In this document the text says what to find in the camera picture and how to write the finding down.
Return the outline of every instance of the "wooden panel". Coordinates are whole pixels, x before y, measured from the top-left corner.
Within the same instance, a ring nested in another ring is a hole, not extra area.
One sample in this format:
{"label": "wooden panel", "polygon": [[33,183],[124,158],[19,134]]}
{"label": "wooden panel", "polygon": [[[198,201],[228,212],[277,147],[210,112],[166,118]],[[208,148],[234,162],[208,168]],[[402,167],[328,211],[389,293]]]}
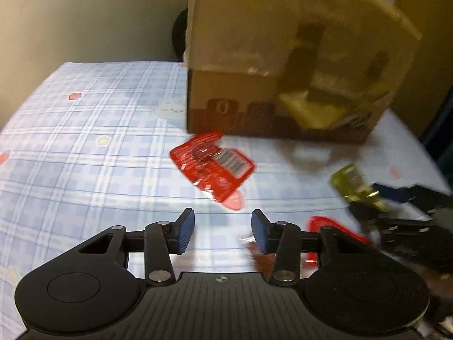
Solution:
{"label": "wooden panel", "polygon": [[392,108],[421,136],[453,86],[453,0],[397,0],[397,5],[423,38]]}

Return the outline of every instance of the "red package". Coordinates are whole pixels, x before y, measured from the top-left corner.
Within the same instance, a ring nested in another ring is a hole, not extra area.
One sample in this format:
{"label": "red package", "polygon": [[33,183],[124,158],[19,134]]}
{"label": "red package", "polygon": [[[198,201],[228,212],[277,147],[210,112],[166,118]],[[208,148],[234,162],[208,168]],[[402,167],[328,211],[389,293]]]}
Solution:
{"label": "red package", "polygon": [[221,203],[255,169],[253,162],[238,150],[218,147],[215,142],[222,136],[218,130],[197,134],[170,151],[171,159],[192,184]]}
{"label": "red package", "polygon": [[[338,222],[335,222],[331,218],[328,217],[323,217],[323,216],[313,216],[310,218],[309,222],[309,231],[312,233],[319,233],[319,229],[322,226],[333,226],[334,228],[337,228],[340,231],[343,231],[344,233],[352,236],[354,239],[359,240],[360,242],[370,245],[370,241],[368,240],[367,237],[364,237],[363,235],[355,234],[352,231],[346,229],[344,226],[340,225]],[[305,266],[307,267],[316,267],[318,265],[318,262],[316,260],[316,253],[309,253],[307,255],[307,258],[305,259]]]}

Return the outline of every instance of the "yellow star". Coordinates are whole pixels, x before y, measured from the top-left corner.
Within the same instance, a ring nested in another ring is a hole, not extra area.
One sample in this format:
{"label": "yellow star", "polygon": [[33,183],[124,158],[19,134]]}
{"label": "yellow star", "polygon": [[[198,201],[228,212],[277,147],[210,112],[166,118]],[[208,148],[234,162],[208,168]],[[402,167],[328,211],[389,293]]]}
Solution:
{"label": "yellow star", "polygon": [[97,139],[97,145],[100,147],[103,145],[108,145],[109,143],[110,143],[110,138],[105,135],[103,135]]}

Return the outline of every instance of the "plaid tablecloth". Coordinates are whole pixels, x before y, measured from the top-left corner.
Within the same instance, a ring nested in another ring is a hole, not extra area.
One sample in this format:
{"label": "plaid tablecloth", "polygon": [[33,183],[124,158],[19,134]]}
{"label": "plaid tablecloth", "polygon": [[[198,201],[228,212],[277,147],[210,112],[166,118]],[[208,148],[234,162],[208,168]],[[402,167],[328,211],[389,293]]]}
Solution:
{"label": "plaid tablecloth", "polygon": [[[0,134],[0,339],[24,326],[14,288],[30,270],[112,225],[141,230],[196,214],[175,271],[251,271],[239,237],[253,209],[306,226],[312,215],[358,224],[328,184],[357,163],[370,181],[420,182],[448,190],[418,141],[388,111],[363,146],[226,136],[257,164],[243,184],[245,208],[210,200],[168,157],[185,130],[186,69],[180,63],[66,63],[25,101]],[[80,92],[81,95],[69,95]],[[416,211],[408,211],[416,217]],[[143,277],[143,255],[129,270]]]}

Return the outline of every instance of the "blue and white plaid fabric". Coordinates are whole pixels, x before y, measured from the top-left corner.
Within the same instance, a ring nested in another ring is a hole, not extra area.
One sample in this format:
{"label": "blue and white plaid fabric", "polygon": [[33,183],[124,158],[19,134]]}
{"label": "blue and white plaid fabric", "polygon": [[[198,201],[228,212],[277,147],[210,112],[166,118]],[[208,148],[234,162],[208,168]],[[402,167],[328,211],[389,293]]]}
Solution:
{"label": "blue and white plaid fabric", "polygon": [[[250,271],[239,237],[250,232],[251,211],[271,221],[306,226],[325,215],[358,231],[330,175],[357,163],[370,181],[420,182],[448,190],[422,147],[387,112],[359,147],[226,136],[257,163],[243,184],[245,208],[234,212],[210,200],[168,157],[185,142],[186,69],[179,63],[66,63],[25,101],[0,134],[0,339],[24,326],[14,288],[27,272],[112,225],[141,230],[196,214],[187,252],[176,271]],[[81,92],[79,99],[68,95]],[[413,217],[416,211],[409,211]],[[143,256],[129,270],[143,277]]]}

